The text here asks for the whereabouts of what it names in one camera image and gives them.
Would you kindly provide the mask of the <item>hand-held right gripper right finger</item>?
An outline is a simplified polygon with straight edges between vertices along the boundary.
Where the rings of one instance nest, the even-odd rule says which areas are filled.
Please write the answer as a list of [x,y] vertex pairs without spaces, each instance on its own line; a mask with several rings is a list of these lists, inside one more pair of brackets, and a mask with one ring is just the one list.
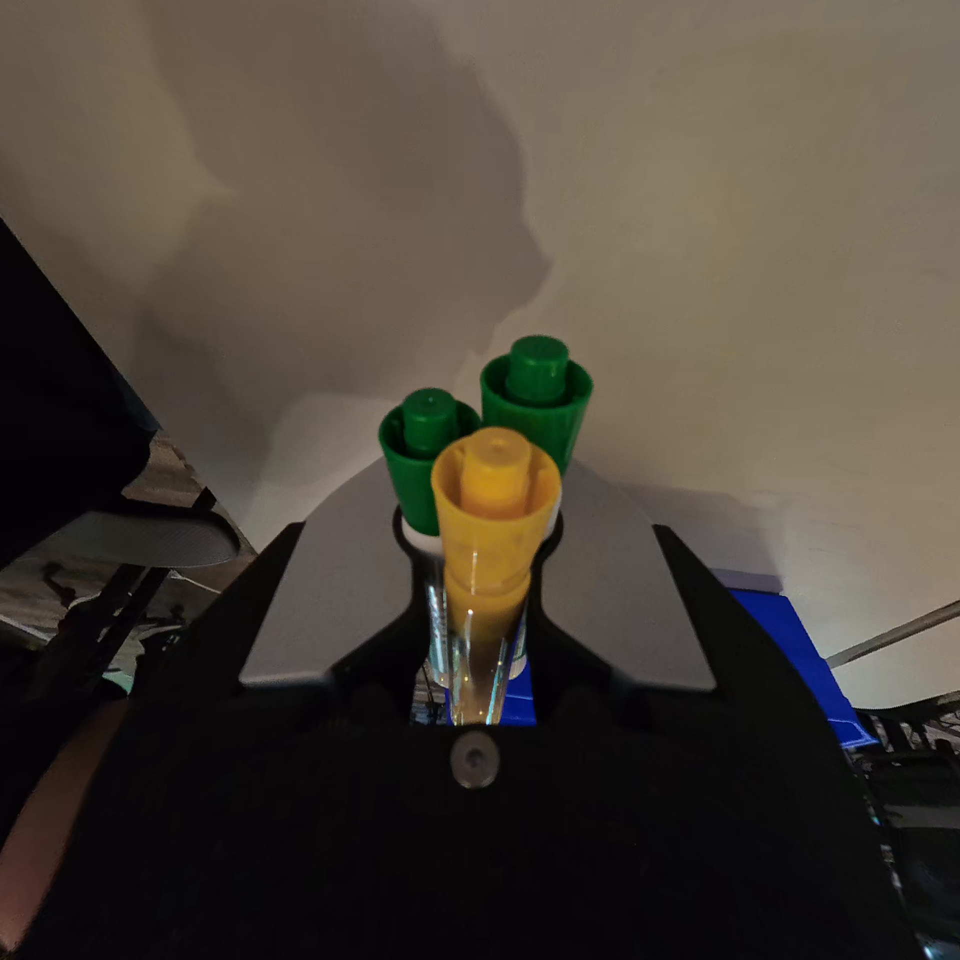
[[541,587],[548,619],[640,684],[717,687],[653,522],[620,486],[571,463],[556,531]]

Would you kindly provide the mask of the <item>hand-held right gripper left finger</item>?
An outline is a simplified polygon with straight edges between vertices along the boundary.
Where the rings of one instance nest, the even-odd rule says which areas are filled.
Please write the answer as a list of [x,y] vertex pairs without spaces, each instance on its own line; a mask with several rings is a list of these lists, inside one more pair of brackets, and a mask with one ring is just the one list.
[[413,564],[393,532],[399,505],[379,458],[312,510],[239,674],[246,686],[323,679],[414,599]]

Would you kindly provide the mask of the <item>green marker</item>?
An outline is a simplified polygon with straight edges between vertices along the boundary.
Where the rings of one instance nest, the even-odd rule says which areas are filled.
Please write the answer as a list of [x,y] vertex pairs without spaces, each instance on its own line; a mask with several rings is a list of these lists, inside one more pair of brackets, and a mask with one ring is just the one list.
[[479,381],[484,425],[521,433],[566,475],[595,387],[567,345],[543,333],[524,335],[484,366]]
[[468,403],[446,389],[423,387],[385,414],[379,428],[380,445],[400,505],[401,531],[424,562],[428,663],[433,681],[443,687],[449,686],[448,603],[431,473],[447,446],[480,425],[480,415]]

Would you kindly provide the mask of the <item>yellow marker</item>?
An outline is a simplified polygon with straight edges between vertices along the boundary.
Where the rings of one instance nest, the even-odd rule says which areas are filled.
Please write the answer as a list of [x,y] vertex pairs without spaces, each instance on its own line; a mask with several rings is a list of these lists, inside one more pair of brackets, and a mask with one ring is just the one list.
[[520,431],[483,427],[444,449],[431,486],[444,550],[451,719],[499,724],[560,473]]

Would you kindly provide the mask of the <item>person's right forearm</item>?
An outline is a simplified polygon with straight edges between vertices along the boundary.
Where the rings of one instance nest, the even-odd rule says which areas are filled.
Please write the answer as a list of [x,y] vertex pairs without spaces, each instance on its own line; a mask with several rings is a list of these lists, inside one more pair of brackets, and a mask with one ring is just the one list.
[[1,941],[25,938],[56,876],[91,781],[123,724],[129,701],[103,703],[60,747],[32,787],[1,853]]

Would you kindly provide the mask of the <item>white desk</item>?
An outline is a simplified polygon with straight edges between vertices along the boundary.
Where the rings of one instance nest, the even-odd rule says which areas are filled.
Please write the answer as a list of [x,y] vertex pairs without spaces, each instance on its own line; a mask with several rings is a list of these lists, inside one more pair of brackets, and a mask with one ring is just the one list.
[[958,2],[3,2],[3,217],[263,547],[565,340],[824,655],[958,598]]

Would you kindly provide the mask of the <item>black chair base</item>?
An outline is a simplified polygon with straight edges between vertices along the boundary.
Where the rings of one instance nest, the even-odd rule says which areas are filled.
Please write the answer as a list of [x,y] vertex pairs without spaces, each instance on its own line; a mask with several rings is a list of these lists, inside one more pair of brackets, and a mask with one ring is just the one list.
[[199,617],[200,599],[169,597],[152,609],[169,582],[184,583],[209,605],[222,590],[173,567],[125,563],[94,594],[68,594],[60,566],[44,567],[44,581],[65,602],[63,618],[39,653],[28,684],[30,701],[126,700],[142,692],[176,643]]

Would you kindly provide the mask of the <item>grey metal rod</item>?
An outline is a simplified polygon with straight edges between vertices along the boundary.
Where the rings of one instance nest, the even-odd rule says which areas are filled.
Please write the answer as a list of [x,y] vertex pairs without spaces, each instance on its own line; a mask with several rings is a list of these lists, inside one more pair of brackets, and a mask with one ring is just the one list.
[[959,618],[959,599],[928,611],[917,618],[910,619],[896,627],[876,634],[868,639],[854,643],[841,651],[837,651],[825,658],[830,668],[839,668],[852,663],[861,658],[879,652],[886,647],[899,644],[915,637],[924,631],[931,630],[945,622]]

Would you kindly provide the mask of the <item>black panel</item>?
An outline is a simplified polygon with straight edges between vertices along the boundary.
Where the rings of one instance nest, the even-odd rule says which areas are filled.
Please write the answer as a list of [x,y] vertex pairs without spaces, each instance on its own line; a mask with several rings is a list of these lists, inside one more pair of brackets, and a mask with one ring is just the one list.
[[155,425],[20,238],[1,222],[1,566],[144,470]]

